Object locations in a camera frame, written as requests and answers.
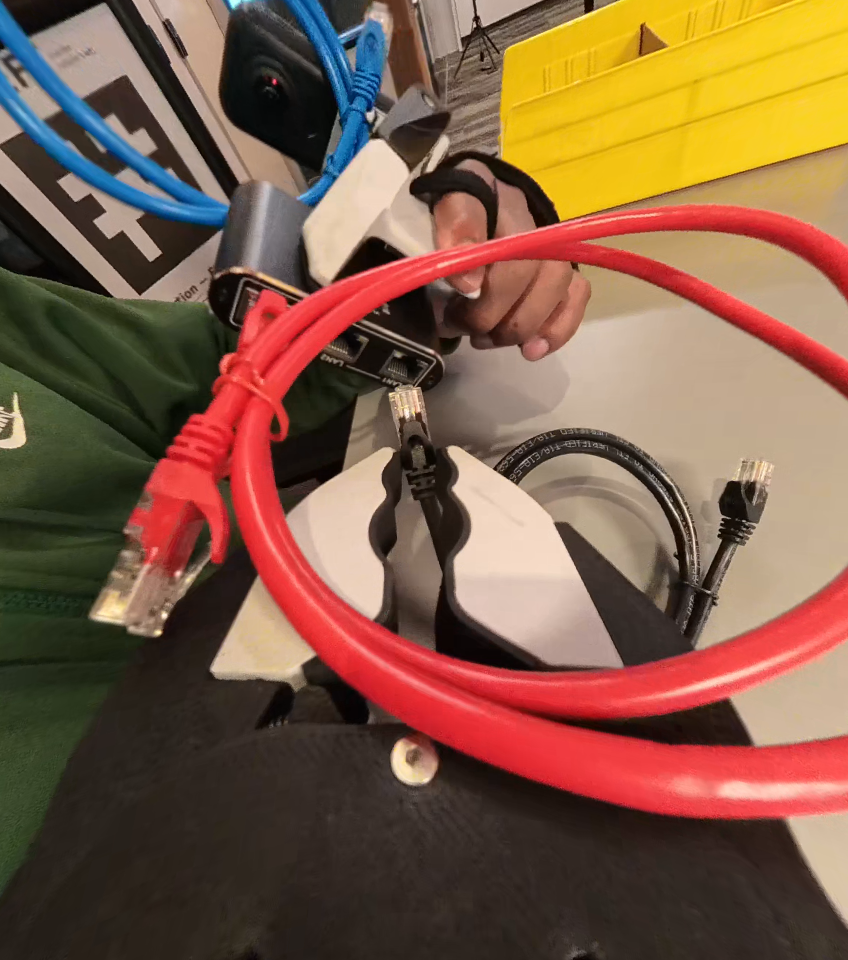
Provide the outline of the person's left hand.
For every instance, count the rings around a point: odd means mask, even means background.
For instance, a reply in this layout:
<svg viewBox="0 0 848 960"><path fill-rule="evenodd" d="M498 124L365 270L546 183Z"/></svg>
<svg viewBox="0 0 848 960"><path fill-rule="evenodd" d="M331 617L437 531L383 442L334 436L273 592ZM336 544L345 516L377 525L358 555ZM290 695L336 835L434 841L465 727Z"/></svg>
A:
<svg viewBox="0 0 848 960"><path fill-rule="evenodd" d="M497 175L484 154L458 154L457 170L485 182L498 201L493 237L505 238L537 228L535 213L523 183ZM450 193L432 206L431 221L437 250L488 241L487 212L468 194ZM457 291L436 308L442 338L466 337L476 350L517 348L527 361L538 361L564 347L580 328L590 299L590 285L578 268L566 261L502 261L452 275Z"/></svg>

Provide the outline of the black tripod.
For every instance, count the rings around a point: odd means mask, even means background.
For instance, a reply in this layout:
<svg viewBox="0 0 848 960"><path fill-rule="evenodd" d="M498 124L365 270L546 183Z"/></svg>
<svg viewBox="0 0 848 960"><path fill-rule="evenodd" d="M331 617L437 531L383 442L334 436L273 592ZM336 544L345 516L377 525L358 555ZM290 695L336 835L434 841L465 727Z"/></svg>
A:
<svg viewBox="0 0 848 960"><path fill-rule="evenodd" d="M502 52L493 41L483 18L481 17L479 2L469 1L471 21L469 30L462 40L462 47L457 55L452 81L456 81L461 73L462 67L468 54L474 50L478 56L479 71L481 73L494 73L498 70L498 61L502 58Z"/></svg>

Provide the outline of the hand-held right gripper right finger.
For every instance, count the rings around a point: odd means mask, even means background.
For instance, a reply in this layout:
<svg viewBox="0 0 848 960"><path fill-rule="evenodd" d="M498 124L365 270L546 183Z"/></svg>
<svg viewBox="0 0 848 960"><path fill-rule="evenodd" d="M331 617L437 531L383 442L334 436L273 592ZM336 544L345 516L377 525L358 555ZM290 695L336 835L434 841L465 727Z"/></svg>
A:
<svg viewBox="0 0 848 960"><path fill-rule="evenodd" d="M438 460L438 651L506 669L622 668L547 510L460 446Z"/></svg>

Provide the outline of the yellow plastic bin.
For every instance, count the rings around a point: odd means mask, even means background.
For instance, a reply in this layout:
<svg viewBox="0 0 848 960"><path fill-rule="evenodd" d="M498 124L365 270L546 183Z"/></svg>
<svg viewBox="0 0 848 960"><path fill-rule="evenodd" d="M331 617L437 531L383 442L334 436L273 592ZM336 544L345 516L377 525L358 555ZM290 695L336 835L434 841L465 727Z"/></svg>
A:
<svg viewBox="0 0 848 960"><path fill-rule="evenodd" d="M504 53L502 159L562 220L845 144L848 2L614 2Z"/></svg>

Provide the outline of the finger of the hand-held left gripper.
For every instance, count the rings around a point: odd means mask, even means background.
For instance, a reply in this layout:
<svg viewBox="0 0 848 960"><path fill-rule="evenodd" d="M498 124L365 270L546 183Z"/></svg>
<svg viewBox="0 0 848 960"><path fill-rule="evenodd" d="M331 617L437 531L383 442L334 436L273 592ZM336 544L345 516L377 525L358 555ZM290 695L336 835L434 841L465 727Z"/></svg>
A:
<svg viewBox="0 0 848 960"><path fill-rule="evenodd" d="M412 196L410 186L418 175L433 172L449 148L449 139L437 139L410 168L384 139L371 139L362 147L303 223L311 280L330 285L371 240L382 241L399 257L435 252L432 213L427 203Z"/></svg>

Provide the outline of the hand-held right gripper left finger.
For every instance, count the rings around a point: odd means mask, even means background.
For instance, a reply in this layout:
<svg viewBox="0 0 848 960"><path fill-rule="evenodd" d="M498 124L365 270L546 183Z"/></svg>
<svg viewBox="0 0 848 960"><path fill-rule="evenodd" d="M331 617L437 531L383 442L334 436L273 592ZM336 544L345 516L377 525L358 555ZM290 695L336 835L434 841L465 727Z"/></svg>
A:
<svg viewBox="0 0 848 960"><path fill-rule="evenodd" d="M317 576L354 610L390 630L397 626L395 508L403 471L398 452L382 448L309 493L286 515L296 545ZM298 691L336 677L256 579L213 661L220 681L263 680Z"/></svg>

